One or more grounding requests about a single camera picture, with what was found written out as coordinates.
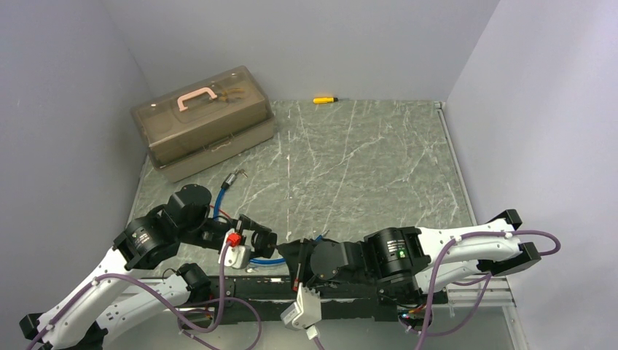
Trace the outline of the black padlock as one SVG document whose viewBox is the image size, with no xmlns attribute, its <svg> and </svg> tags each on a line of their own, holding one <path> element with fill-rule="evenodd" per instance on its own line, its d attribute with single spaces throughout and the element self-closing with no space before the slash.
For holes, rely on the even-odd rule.
<svg viewBox="0 0 618 350">
<path fill-rule="evenodd" d="M 272 231 L 254 231 L 251 236 L 251 258 L 270 259 L 277 248 L 278 235 Z"/>
</svg>

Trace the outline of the blue cable lock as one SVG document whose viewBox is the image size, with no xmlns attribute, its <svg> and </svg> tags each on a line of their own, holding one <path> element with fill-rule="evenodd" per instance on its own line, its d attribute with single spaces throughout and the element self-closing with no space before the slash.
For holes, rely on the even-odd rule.
<svg viewBox="0 0 618 350">
<path fill-rule="evenodd" d="M 229 174 L 226 179 L 222 182 L 221 188 L 219 190 L 219 193 L 216 197 L 215 200 L 215 204 L 214 206 L 217 209 L 221 209 L 221 204 L 222 201 L 224 199 L 224 195 L 225 193 L 229 190 L 229 188 L 233 185 L 233 183 L 235 182 L 235 180 L 238 178 L 238 176 L 236 176 L 235 172 Z M 212 240 L 213 240 L 213 233 L 212 233 L 212 218 L 209 219 L 208 221 L 208 232 L 209 234 L 211 234 Z M 251 247 L 251 252 L 253 251 L 252 245 L 251 245 L 251 236 L 252 236 L 252 232 L 245 230 L 243 232 L 245 234 L 245 236 L 247 237 L 247 241 L 245 243 L 245 245 L 248 245 Z M 250 256 L 250 260 L 249 260 L 249 265 L 281 265 L 284 264 L 285 260 L 284 258 L 277 258 L 277 259 L 273 259 L 272 257 L 270 259 L 266 259 L 266 258 L 251 258 Z"/>
</svg>

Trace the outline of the silver key bunch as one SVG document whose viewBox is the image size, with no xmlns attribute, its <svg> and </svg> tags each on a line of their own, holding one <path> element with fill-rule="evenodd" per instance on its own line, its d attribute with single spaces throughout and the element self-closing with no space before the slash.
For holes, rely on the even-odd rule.
<svg viewBox="0 0 618 350">
<path fill-rule="evenodd" d="M 236 176 L 244 176 L 245 178 L 248 177 L 247 173 L 243 169 L 238 169 L 235 174 Z"/>
</svg>

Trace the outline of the red cable lock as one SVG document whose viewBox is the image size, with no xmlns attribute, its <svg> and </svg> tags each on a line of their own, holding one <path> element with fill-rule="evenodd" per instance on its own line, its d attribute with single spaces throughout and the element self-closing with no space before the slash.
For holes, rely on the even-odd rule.
<svg viewBox="0 0 618 350">
<path fill-rule="evenodd" d="M 230 216 L 222 211 L 221 209 L 217 209 L 214 205 L 211 205 L 211 218 L 212 219 L 220 219 L 225 222 L 230 222 Z"/>
</svg>

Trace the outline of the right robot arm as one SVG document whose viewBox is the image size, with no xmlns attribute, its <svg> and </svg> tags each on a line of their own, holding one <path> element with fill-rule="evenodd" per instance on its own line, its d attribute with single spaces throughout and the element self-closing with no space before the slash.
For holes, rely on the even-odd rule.
<svg viewBox="0 0 618 350">
<path fill-rule="evenodd" d="M 541 259 L 523 241 L 514 209 L 484 225 L 436 229 L 387 227 L 360 241 L 296 240 L 279 244 L 292 289 L 358 284 L 400 303 L 418 303 L 430 291 L 478 273 L 508 276 Z"/>
</svg>

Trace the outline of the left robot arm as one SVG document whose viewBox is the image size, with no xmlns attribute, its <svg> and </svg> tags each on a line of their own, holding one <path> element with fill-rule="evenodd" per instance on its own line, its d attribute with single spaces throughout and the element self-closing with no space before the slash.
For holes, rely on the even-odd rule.
<svg viewBox="0 0 618 350">
<path fill-rule="evenodd" d="M 225 268 L 242 269 L 255 257 L 271 257 L 277 235 L 245 215 L 231 219 L 211 204 L 209 189 L 188 184 L 164 204 L 133 219 L 102 261 L 56 306 L 27 314 L 20 329 L 30 349 L 102 349 L 142 321 L 169 310 L 183 331 L 213 332 L 227 301 Z M 219 255 L 216 292 L 195 263 L 176 269 L 158 285 L 142 279 L 175 257 L 182 244 Z"/>
</svg>

